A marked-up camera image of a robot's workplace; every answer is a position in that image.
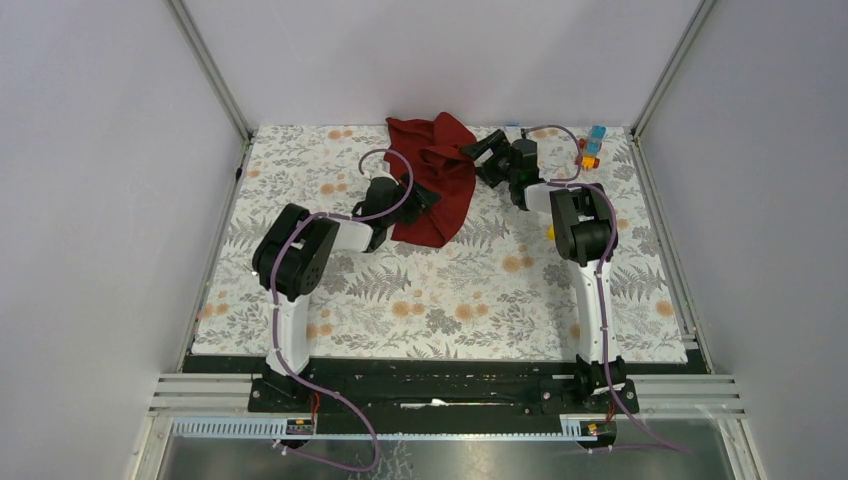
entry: orange flower print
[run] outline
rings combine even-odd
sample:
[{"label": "orange flower print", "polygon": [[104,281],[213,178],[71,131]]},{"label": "orange flower print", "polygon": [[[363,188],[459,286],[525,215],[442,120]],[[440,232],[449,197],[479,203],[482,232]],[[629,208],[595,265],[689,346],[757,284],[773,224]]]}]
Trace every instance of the orange flower print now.
[{"label": "orange flower print", "polygon": [[501,263],[503,269],[509,273],[514,273],[521,270],[521,260],[512,255],[507,255],[504,257],[503,262]]},{"label": "orange flower print", "polygon": [[571,325],[569,325],[568,336],[575,340],[580,340],[580,325],[577,323],[572,323]]},{"label": "orange flower print", "polygon": [[668,300],[660,300],[654,307],[657,309],[657,313],[663,317],[668,318],[674,315],[674,307]]},{"label": "orange flower print", "polygon": [[404,318],[409,315],[409,304],[406,302],[395,302],[392,305],[392,314],[397,318]]},{"label": "orange flower print", "polygon": [[200,310],[200,313],[197,314],[200,318],[208,318],[212,316],[212,313],[215,312],[215,306],[211,303],[207,303],[203,306],[203,309]]},{"label": "orange flower print", "polygon": [[454,313],[456,314],[456,318],[466,322],[471,320],[471,318],[474,316],[471,311],[471,305],[468,305],[467,303],[463,303],[462,305],[456,307],[456,311],[454,311]]}]

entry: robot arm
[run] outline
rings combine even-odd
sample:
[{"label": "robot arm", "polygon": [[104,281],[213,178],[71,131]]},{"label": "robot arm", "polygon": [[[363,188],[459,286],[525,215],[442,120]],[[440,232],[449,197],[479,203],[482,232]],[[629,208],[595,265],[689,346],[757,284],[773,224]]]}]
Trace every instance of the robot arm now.
[{"label": "robot arm", "polygon": [[[408,177],[404,176],[402,181],[408,183]],[[356,204],[353,216],[331,215],[312,220],[286,252],[277,271],[277,278],[273,280],[277,292],[285,297],[278,306],[276,343],[294,372],[301,372],[309,362],[309,344],[306,342],[309,297],[324,274],[330,253],[373,252],[385,241],[395,223],[409,224],[416,221],[441,198],[421,185],[413,184],[409,198],[395,212],[364,222],[357,220],[357,217],[370,217],[384,212],[403,197],[405,190],[406,186],[390,176],[378,175],[372,178],[365,200]],[[309,215],[309,210],[299,205],[286,205],[256,248],[252,267],[254,274],[259,277],[259,283],[266,290],[271,287],[271,270],[283,244]],[[275,372],[286,375],[277,358],[273,339],[270,344],[266,362]]]},{"label": "robot arm", "polygon": [[[591,188],[545,183],[540,177],[536,142],[522,138],[512,144],[498,130],[463,149],[474,159],[483,159],[477,175],[490,187],[508,182],[510,198],[518,208],[551,215],[557,251],[566,260],[572,285],[577,292],[580,342],[577,356],[577,380],[580,395],[598,395],[609,390],[603,364],[609,362],[613,387],[625,384],[624,360],[621,358],[612,315],[609,272],[612,254],[603,264],[598,262],[612,234],[611,215],[607,203]],[[593,185],[603,191],[600,184]],[[604,291],[604,307],[608,315],[608,350],[603,354],[603,325],[598,282]]]}]

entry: enclosure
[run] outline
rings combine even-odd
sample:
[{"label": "enclosure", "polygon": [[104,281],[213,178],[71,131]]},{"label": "enclosure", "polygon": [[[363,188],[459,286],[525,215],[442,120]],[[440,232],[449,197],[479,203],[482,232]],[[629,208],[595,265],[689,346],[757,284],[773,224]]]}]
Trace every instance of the enclosure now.
[{"label": "enclosure", "polygon": [[[335,252],[312,293],[306,372],[383,445],[361,478],[841,472],[846,17],[836,0],[6,2],[2,476],[349,478],[272,447],[304,412],[263,404],[273,307],[251,259],[289,203],[351,212],[387,118],[440,112],[476,140],[607,127],[580,181],[615,207],[615,339],[637,416],[695,451],[643,449],[618,412],[633,451],[587,455],[596,417],[544,411],[586,338],[574,282],[551,221],[477,181],[442,248]],[[528,138],[543,178],[574,172],[563,131]],[[403,376],[531,379],[542,398],[409,421],[355,386]],[[366,465],[362,427],[321,408],[304,451]]]}]

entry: floral pattern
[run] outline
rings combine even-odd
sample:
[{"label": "floral pattern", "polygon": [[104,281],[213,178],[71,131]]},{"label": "floral pattern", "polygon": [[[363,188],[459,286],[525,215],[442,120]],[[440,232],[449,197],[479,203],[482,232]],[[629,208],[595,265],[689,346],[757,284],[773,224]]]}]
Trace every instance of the floral pattern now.
[{"label": "floral pattern", "polygon": [[[473,127],[482,138],[496,127]],[[506,129],[511,139],[515,128]],[[580,180],[602,183],[620,234],[612,305],[623,355],[683,362],[659,243],[622,128],[607,130],[601,165]],[[575,134],[586,131],[575,129]],[[557,130],[534,132],[545,178],[574,170],[574,145]],[[227,237],[198,312],[195,354],[263,355],[269,295],[251,275],[262,236],[290,202],[349,213],[368,179],[356,165],[389,144],[381,126],[265,126],[258,134]],[[376,169],[380,156],[366,161]],[[387,240],[371,254],[337,252],[309,306],[313,355],[375,358],[573,360],[580,328],[565,262],[546,236],[549,217],[523,212],[506,185],[477,182],[465,224],[443,248]]]}]

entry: blue block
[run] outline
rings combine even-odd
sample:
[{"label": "blue block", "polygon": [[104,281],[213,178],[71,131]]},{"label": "blue block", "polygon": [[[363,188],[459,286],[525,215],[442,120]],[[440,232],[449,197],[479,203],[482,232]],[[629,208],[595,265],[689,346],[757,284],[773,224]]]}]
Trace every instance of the blue block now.
[{"label": "blue block", "polygon": [[595,125],[592,127],[592,130],[589,131],[589,138],[597,138],[598,140],[602,140],[604,138],[604,135],[606,134],[607,127]]},{"label": "blue block", "polygon": [[586,146],[583,148],[584,153],[588,153],[592,156],[597,156],[598,152],[601,151],[601,142],[596,140],[589,140],[586,142]]}]

